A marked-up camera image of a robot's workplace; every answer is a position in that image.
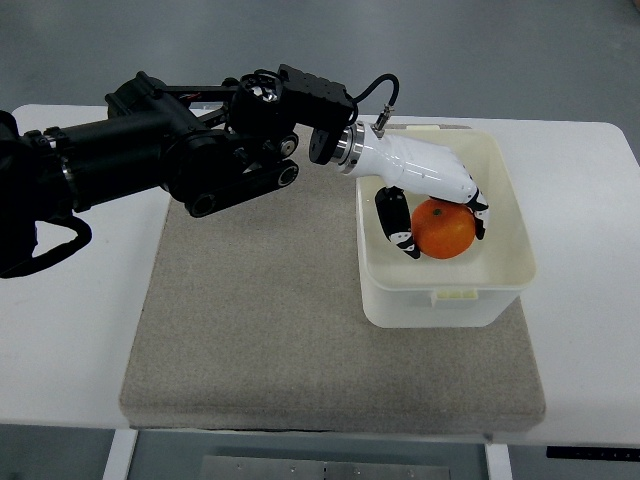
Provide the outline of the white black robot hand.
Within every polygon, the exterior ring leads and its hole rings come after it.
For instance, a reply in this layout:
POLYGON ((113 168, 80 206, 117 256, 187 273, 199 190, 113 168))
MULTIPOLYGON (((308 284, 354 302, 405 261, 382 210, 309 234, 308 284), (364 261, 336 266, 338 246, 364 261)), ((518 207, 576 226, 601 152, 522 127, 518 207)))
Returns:
POLYGON ((374 197, 384 236, 410 257, 423 253, 411 231, 411 215, 428 199, 466 206, 482 239, 489 206, 458 157, 447 147, 406 136, 383 134, 357 122, 343 133, 340 171, 352 177, 378 176, 385 185, 374 197))

